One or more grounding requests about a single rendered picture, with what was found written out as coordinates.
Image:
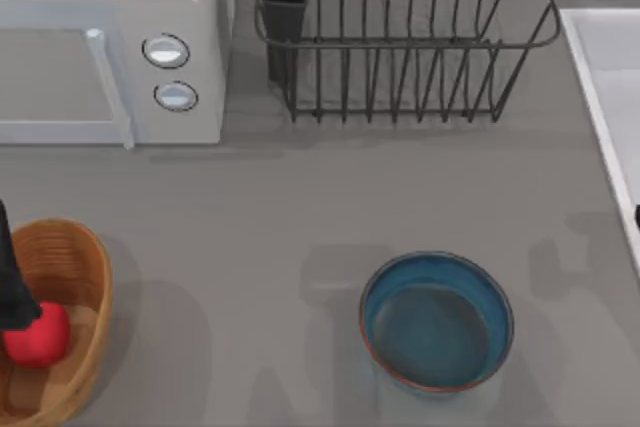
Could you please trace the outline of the pale microwave oven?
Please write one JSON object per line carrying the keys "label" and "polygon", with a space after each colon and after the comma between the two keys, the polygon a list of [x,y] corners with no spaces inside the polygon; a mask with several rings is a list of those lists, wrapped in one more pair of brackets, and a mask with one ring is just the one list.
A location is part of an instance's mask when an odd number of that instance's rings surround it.
{"label": "pale microwave oven", "polygon": [[[215,144],[223,123],[235,0],[0,0],[0,144],[120,144],[85,32],[101,29],[135,146]],[[190,49],[160,69],[142,42],[163,33]],[[181,81],[198,93],[170,112],[156,86]]]}

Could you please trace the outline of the small round microwave knob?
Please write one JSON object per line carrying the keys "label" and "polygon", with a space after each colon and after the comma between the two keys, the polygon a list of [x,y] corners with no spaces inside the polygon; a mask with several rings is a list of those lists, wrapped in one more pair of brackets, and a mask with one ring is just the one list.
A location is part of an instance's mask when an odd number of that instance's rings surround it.
{"label": "small round microwave knob", "polygon": [[199,102],[197,91],[188,83],[181,81],[156,86],[153,97],[160,107],[170,112],[188,112]]}

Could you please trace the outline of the blue bowl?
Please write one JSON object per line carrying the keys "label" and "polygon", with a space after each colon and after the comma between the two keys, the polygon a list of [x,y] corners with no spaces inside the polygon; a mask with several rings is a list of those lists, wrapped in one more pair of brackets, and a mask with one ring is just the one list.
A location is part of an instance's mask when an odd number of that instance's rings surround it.
{"label": "blue bowl", "polygon": [[477,263],[446,251],[415,251],[380,266],[358,306],[373,365],[416,394],[451,395],[492,379],[515,337],[510,299]]}

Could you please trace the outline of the black cutlery holder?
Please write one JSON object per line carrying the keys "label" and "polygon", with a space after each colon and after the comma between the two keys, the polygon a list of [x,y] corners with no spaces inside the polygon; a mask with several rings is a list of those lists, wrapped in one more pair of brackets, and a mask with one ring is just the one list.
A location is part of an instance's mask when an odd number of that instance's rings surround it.
{"label": "black cutlery holder", "polygon": [[289,77],[289,49],[281,44],[294,44],[300,40],[307,4],[308,0],[257,0],[264,25],[268,77],[278,86],[284,86]]}

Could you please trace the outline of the large round microwave knob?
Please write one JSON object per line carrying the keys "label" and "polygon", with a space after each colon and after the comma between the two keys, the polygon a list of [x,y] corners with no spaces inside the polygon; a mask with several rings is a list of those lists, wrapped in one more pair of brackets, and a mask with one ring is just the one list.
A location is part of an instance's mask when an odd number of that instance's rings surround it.
{"label": "large round microwave knob", "polygon": [[142,54],[153,66],[160,69],[178,69],[190,58],[190,49],[179,37],[163,33],[142,42]]}

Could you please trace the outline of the wooden basket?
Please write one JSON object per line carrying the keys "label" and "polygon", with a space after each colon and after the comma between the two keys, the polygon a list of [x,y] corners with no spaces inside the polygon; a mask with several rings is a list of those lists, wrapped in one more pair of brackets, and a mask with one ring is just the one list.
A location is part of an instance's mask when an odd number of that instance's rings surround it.
{"label": "wooden basket", "polygon": [[98,377],[112,312],[110,258],[92,230],[68,219],[29,222],[12,241],[34,297],[64,307],[71,328],[65,358],[47,369],[13,362],[0,335],[0,427],[62,427]]}

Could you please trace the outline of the red apple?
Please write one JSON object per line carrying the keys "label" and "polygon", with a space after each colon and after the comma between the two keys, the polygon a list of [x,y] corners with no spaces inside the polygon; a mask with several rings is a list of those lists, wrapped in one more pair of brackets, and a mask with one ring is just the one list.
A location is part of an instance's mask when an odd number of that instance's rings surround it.
{"label": "red apple", "polygon": [[9,359],[26,368],[49,368],[61,361],[70,342],[70,320],[60,304],[42,302],[41,316],[28,328],[2,333]]}

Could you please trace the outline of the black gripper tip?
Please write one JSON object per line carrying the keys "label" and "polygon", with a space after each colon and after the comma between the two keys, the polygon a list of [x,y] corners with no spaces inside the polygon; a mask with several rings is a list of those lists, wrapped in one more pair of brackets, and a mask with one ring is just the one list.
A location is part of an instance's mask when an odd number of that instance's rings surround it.
{"label": "black gripper tip", "polygon": [[0,200],[0,331],[26,330],[41,314],[18,267],[6,208]]}

